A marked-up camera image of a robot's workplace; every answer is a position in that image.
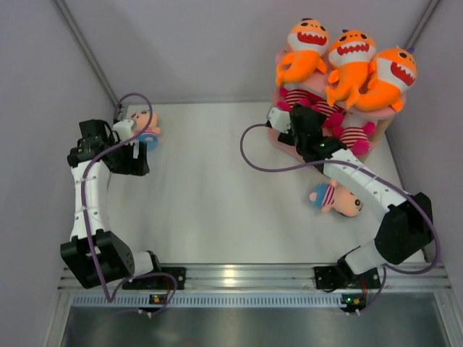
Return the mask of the panda plush yellow glasses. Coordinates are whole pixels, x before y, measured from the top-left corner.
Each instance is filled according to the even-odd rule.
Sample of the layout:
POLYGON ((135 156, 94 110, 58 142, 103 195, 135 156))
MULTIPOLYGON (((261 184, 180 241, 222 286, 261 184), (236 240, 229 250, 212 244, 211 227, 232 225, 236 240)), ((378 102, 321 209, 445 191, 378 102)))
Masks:
POLYGON ((345 110, 337 105, 330 106, 325 100, 320 100, 313 105, 313 109, 326 116, 323 127, 332 128, 340 126, 345 117, 345 110))
POLYGON ((377 121, 362 118, 354 113, 348 113, 340 125, 332 128, 334 136, 338 137, 357 156, 370 152, 370 136, 375 133, 377 121))

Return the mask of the orange shark plush back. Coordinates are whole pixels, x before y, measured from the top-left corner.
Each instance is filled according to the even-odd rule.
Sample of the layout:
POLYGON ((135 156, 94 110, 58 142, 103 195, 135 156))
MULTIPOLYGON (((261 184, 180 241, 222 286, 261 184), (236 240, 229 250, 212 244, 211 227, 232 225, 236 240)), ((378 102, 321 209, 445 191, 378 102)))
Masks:
POLYGON ((329 32, 319 20, 303 18, 298 22, 287 36, 289 50, 276 66, 276 86, 303 82, 315 71, 326 74, 323 56, 329 43, 329 32))

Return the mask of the orange shark plush purple fin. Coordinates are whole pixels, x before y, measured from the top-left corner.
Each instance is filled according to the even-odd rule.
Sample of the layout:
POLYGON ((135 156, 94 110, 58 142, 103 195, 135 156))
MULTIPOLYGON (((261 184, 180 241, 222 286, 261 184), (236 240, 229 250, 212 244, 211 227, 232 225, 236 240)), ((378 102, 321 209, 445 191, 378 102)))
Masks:
POLYGON ((369 64, 367 91, 359 94, 354 107, 364 112, 387 107, 400 112, 404 107, 403 94, 417 80, 414 52, 413 47, 394 47, 378 53, 369 64))

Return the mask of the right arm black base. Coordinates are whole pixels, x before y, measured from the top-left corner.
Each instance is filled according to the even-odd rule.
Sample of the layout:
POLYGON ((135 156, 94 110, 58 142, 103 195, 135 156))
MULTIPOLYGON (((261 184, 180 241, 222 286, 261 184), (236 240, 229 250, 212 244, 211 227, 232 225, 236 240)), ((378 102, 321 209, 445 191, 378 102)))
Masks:
POLYGON ((379 289, 380 276, 377 269, 359 275, 342 275, 334 265, 314 267, 315 287, 332 292, 341 289, 379 289))

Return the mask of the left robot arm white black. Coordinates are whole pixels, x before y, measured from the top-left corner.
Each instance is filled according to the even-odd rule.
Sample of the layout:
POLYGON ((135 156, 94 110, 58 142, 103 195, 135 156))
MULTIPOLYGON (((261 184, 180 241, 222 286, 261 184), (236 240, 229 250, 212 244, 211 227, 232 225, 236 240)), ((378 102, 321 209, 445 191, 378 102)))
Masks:
POLYGON ((67 156, 75 185, 75 215, 61 258, 83 288, 138 276, 146 288, 163 282, 163 270, 152 251, 134 253, 113 231, 108 210, 112 174, 149 173, 146 144, 131 139, 135 123, 123 120, 110 126, 103 120, 82 121, 81 138, 67 156))

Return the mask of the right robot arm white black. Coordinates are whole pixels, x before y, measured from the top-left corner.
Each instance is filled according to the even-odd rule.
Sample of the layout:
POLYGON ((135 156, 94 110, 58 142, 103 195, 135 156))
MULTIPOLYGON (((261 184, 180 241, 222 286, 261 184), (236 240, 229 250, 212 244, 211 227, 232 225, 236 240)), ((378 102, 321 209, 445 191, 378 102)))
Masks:
POLYGON ((410 195, 371 171, 337 137, 326 136, 326 117, 310 107, 291 111, 273 106, 267 125, 289 138, 290 145, 323 175, 360 198, 379 221, 375 237, 339 260, 339 281, 356 286, 364 273, 381 265, 399 265, 434 240, 430 199, 410 195))

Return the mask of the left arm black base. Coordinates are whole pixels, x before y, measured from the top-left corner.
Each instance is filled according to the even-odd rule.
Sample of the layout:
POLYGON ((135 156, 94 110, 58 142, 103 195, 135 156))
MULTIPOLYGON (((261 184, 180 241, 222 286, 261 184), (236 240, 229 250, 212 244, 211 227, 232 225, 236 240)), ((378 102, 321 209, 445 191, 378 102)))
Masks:
POLYGON ((156 277, 141 275, 136 279, 125 283, 124 290, 173 290, 174 281, 177 283, 178 290, 184 290, 187 268, 180 266, 162 267, 163 275, 156 277))

